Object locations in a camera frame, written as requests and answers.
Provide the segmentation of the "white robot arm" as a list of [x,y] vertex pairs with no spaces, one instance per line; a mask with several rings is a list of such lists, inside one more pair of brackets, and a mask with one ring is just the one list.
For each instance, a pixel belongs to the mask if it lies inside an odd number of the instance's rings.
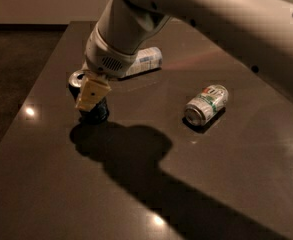
[[109,0],[86,44],[76,107],[90,111],[143,42],[177,18],[293,102],[293,4],[283,0]]

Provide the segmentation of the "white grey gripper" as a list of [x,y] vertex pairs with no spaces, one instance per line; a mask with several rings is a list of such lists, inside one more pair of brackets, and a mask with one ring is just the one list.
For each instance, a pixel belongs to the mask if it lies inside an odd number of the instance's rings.
[[105,75],[109,78],[123,77],[136,57],[136,53],[126,54],[108,45],[99,33],[98,26],[95,26],[85,47],[85,62],[92,72],[84,73],[75,107],[90,112],[111,91]]

